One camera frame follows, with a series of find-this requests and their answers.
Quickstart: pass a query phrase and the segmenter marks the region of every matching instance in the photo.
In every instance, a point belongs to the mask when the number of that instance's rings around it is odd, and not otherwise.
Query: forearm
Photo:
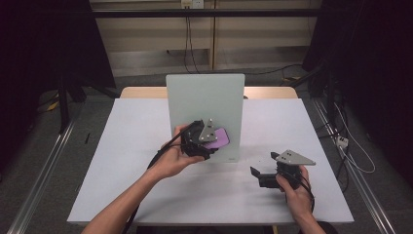
[[[312,214],[300,215],[295,218],[301,231],[305,234],[324,234],[324,230],[319,226]]]
[[[131,187],[103,209],[83,233],[120,233],[133,210],[159,180],[156,174],[150,170],[146,171]]]

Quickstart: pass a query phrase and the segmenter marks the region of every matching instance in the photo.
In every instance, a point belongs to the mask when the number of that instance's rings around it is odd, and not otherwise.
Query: black curtain
[[[0,170],[24,140],[38,97],[56,90],[62,74],[76,73],[101,86],[115,86],[95,20],[40,14],[41,9],[91,7],[88,0],[0,2]]]
[[[355,11],[342,53],[330,68],[371,138],[413,186],[413,8],[406,0],[361,0],[355,6],[361,11]],[[305,68],[324,58],[339,22],[318,21]]]

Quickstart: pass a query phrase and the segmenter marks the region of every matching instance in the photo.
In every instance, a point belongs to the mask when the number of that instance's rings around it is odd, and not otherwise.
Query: wrist
[[[157,183],[163,179],[162,175],[160,175],[156,170],[153,170],[152,168],[146,170],[142,177],[145,177],[149,182],[152,183]]]
[[[297,224],[300,226],[303,233],[312,234],[312,233],[325,233],[322,228],[317,223],[313,214],[306,213],[294,217]]]

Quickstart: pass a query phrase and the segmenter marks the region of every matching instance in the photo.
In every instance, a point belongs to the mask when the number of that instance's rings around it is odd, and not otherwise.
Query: white board
[[[168,75],[170,127],[212,119],[224,128],[230,144],[210,155],[208,163],[235,163],[240,156],[244,98],[243,74]]]

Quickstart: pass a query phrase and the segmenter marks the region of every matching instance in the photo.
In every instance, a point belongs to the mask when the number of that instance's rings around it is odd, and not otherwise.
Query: metal rail
[[[37,205],[39,204],[43,192],[45,191],[46,185],[48,184],[50,177],[52,176],[53,170],[56,167],[58,159],[63,152],[64,146],[66,145],[70,134],[72,133],[74,123],[82,111],[83,104],[75,111],[75,114],[69,125],[64,130],[64,132],[58,135],[54,148],[49,154],[49,157],[43,166],[42,171],[36,179],[33,187],[31,188],[27,198],[25,199],[23,205],[20,207],[15,220],[10,227],[8,234],[23,234],[36,211]]]
[[[323,124],[325,124],[328,133],[332,135],[333,133],[337,133],[337,131],[333,131],[331,126],[327,124],[328,120],[327,117],[325,116],[325,107],[320,101],[319,98],[314,98],[313,103],[316,107],[317,112],[319,113],[319,117],[322,120]],[[335,140],[334,137],[332,136],[332,141],[335,146]],[[344,159],[345,157],[345,152],[339,148],[340,152],[340,157]],[[353,156],[349,153],[347,155],[351,160],[354,161]],[[346,165],[348,166],[349,169],[349,175],[352,177],[353,182],[355,183],[358,192],[361,195],[361,198],[363,199],[367,209],[370,211],[371,216],[373,217],[374,221],[377,224],[377,227],[379,228],[380,232],[383,234],[391,234],[391,233],[396,233],[389,217],[387,216],[385,210],[383,209],[382,205],[380,204],[379,200],[377,199],[376,195],[374,192],[371,190],[370,186],[368,185],[367,181],[365,180],[363,174],[361,171],[358,169],[355,169],[351,163],[349,163],[348,160],[345,161]]]

